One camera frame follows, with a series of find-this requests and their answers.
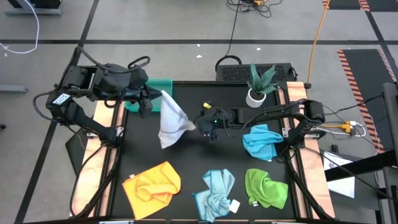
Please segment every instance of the white pot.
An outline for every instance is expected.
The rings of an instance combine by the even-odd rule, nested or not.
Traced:
[[[248,95],[246,96],[246,103],[251,107],[251,108],[258,108],[262,105],[264,100],[266,99],[267,95],[264,94],[264,97],[260,100],[255,100],[251,97],[250,91],[253,91],[253,89],[249,89]]]

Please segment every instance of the warning stripe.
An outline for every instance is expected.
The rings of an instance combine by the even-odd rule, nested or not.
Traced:
[[[397,81],[396,76],[394,75],[394,72],[392,72],[390,65],[387,62],[387,59],[385,58],[384,54],[381,52],[381,50],[377,50],[379,52],[379,55],[381,57],[381,60],[383,61],[384,65],[386,66],[386,69],[388,71],[388,73],[390,74],[390,77],[392,78],[392,80],[394,82]]]
[[[326,7],[326,5],[327,5],[327,3],[328,3],[328,0],[322,0],[322,3],[323,3],[323,7]]]
[[[370,12],[370,7],[367,0],[358,0],[362,10]]]
[[[344,72],[347,76],[349,86],[351,87],[351,90],[353,92],[354,98],[357,103],[362,103],[363,102],[363,97],[361,92],[359,91],[358,84],[356,83],[355,77],[351,71],[351,68],[349,67],[349,63],[347,61],[347,58],[342,50],[337,51],[338,58],[340,59],[341,66],[344,69]],[[374,147],[377,149],[378,143],[380,143],[380,152],[384,152],[384,147],[380,141],[379,136],[376,134],[376,128],[374,126],[374,123],[372,119],[370,119],[370,114],[368,111],[368,108],[366,107],[365,104],[359,105],[358,106],[359,111],[361,114],[364,116],[363,120],[366,125],[366,129],[368,130],[369,136],[374,144]]]

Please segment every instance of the blue cloth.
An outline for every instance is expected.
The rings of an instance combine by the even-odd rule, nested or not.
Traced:
[[[223,169],[209,170],[202,179],[209,189],[193,196],[197,202],[200,219],[214,222],[215,218],[229,213],[231,200],[227,199],[227,196],[234,185],[235,177],[228,169]]]
[[[280,134],[268,131],[268,125],[261,124],[253,126],[250,134],[243,135],[243,146],[252,157],[268,161],[277,155],[274,143],[283,140]]]

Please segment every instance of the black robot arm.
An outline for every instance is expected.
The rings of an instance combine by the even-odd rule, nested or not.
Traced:
[[[78,52],[84,53],[96,65],[77,65]],[[141,59],[147,61],[140,65],[134,64]],[[122,101],[138,103],[139,114],[146,118],[152,110],[150,101],[161,96],[159,90],[146,85],[148,76],[142,67],[148,62],[149,57],[145,56],[130,63],[127,68],[112,63],[102,65],[93,60],[81,47],[77,47],[60,83],[49,94],[46,108],[50,110],[52,119],[58,123],[65,126],[78,125],[97,135],[105,146],[117,146],[117,129],[104,127],[87,117],[83,108],[73,99],[85,96],[90,101],[104,100],[109,108],[114,108]]]
[[[301,99],[293,103],[266,108],[230,108],[228,113],[207,102],[201,115],[195,119],[199,131],[215,141],[214,130],[219,128],[246,129],[264,121],[294,118],[299,124],[294,128],[283,129],[284,145],[302,147],[304,136],[312,128],[325,122],[322,104],[314,100]]]

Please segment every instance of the white label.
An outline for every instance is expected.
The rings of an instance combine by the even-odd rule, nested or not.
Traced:
[[[229,206],[229,210],[233,213],[236,213],[240,205],[241,203],[234,199],[232,200],[231,205]]]
[[[63,102],[65,102],[65,100],[69,99],[70,95],[66,94],[66,93],[62,93],[60,96],[58,96],[58,98],[56,100],[54,100],[52,103],[57,104],[57,105],[61,105]]]

